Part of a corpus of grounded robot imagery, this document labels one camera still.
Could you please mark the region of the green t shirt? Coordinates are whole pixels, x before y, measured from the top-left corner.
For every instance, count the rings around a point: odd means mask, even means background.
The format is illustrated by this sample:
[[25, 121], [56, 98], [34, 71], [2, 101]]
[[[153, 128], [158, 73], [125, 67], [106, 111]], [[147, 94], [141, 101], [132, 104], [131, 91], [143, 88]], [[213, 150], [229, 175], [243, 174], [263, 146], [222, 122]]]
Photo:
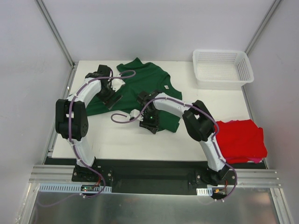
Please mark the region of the green t shirt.
[[[159, 93], [182, 99], [182, 92], [176, 90], [171, 84], [170, 74], [152, 62], [142, 63], [139, 58], [136, 58], [127, 64], [121, 63], [116, 68], [120, 73], [134, 70], [135, 75], [124, 79], [125, 85], [116, 93], [116, 96], [121, 96], [121, 99], [112, 109], [109, 110], [98, 97], [94, 97], [86, 108], [88, 116], [111, 111], [122, 111], [128, 114], [133, 110], [141, 111]], [[145, 118], [141, 122], [141, 127], [149, 127], [156, 131], [167, 130], [172, 133], [175, 133], [179, 127], [179, 117], [155, 109], [153, 103], [147, 106], [143, 115]]]

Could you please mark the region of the white plastic basket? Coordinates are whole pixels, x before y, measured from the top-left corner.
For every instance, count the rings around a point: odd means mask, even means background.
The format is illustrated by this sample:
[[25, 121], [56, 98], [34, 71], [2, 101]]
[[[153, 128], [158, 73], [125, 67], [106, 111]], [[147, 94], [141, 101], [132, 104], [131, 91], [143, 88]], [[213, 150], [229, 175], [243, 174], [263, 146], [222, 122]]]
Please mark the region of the white plastic basket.
[[249, 58], [242, 51], [197, 49], [192, 62], [200, 89], [239, 90], [254, 81]]

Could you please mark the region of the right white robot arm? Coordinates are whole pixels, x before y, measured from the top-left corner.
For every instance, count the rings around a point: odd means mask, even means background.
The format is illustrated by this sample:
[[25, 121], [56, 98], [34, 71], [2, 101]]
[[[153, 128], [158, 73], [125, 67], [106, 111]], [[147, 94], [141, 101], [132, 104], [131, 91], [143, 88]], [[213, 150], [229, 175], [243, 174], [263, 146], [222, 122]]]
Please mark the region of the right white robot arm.
[[202, 182], [217, 186], [226, 180], [229, 167], [215, 137], [219, 128], [202, 101], [189, 104], [161, 91], [142, 91], [137, 96], [137, 102], [142, 106], [139, 126], [153, 134], [159, 129], [159, 111], [168, 112], [184, 121], [187, 133], [200, 143], [207, 159], [207, 169], [200, 174]]

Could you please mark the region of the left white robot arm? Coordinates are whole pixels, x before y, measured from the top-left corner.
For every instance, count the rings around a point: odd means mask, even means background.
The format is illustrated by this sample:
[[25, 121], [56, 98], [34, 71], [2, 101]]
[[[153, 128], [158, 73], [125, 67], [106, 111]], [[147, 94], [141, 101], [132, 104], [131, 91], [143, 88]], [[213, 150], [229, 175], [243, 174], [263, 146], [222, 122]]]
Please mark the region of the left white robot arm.
[[86, 137], [89, 128], [86, 108], [95, 98], [111, 110], [122, 98], [118, 92], [124, 85], [122, 79], [113, 76], [110, 67], [99, 65], [96, 72], [85, 76], [73, 94], [56, 101], [55, 130], [70, 144], [77, 165], [85, 167], [83, 177], [90, 182], [98, 178], [99, 170], [93, 166], [95, 156]]

